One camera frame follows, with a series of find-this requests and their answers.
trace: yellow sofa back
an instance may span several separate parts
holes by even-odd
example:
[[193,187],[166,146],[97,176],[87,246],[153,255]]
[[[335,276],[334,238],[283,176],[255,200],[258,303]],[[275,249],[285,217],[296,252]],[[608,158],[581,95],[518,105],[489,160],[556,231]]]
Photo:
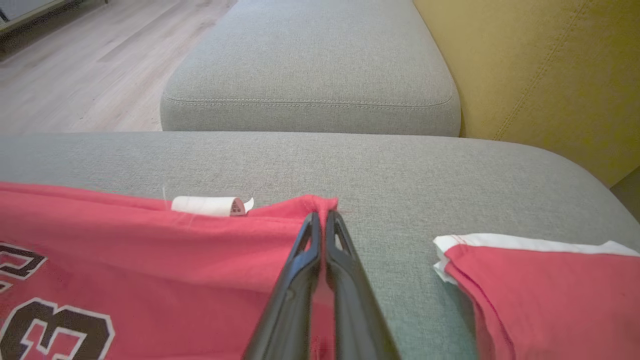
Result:
[[611,188],[611,192],[640,221],[640,167],[620,180]]
[[461,136],[563,155],[611,187],[640,165],[640,1],[415,0]]

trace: clothing tag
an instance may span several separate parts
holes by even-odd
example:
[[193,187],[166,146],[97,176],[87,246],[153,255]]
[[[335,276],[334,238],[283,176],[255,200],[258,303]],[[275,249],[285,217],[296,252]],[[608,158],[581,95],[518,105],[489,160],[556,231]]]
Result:
[[234,217],[247,214],[253,209],[253,204],[253,198],[243,203],[239,197],[178,196],[171,203],[171,210],[210,217]]

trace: printed number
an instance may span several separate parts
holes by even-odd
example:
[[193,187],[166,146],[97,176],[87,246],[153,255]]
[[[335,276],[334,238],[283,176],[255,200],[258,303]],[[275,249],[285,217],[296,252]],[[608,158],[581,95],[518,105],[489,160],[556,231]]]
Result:
[[[22,266],[0,264],[0,274],[7,275],[18,280],[27,279],[47,260],[44,256],[38,255],[33,251],[21,249],[7,243],[0,243],[0,254],[2,253],[26,260],[26,263]],[[11,285],[12,284],[9,282],[0,281],[0,293],[7,290]]]
[[48,355],[59,333],[78,337],[71,354],[54,354],[53,359],[104,359],[115,336],[111,317],[72,306],[62,306],[39,298],[19,305],[9,315],[0,332],[0,359],[21,360],[33,343],[27,340],[34,325],[44,327],[36,348]]

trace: wooden floor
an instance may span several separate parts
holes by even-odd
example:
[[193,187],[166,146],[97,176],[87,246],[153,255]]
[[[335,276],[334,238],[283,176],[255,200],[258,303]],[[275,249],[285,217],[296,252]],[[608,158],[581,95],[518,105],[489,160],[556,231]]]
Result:
[[0,135],[161,130],[164,84],[235,1],[92,0],[0,39]]

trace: sofa cushion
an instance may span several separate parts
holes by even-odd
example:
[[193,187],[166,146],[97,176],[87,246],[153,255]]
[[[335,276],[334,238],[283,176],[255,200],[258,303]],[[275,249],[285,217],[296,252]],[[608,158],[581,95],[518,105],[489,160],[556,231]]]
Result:
[[460,102],[408,0],[240,0],[166,86],[165,131],[458,136]]
[[584,169],[461,138],[120,133],[0,140],[0,181],[172,200],[312,193],[339,210],[404,359],[475,359],[472,310],[431,265],[443,234],[503,233],[640,250],[640,224]]

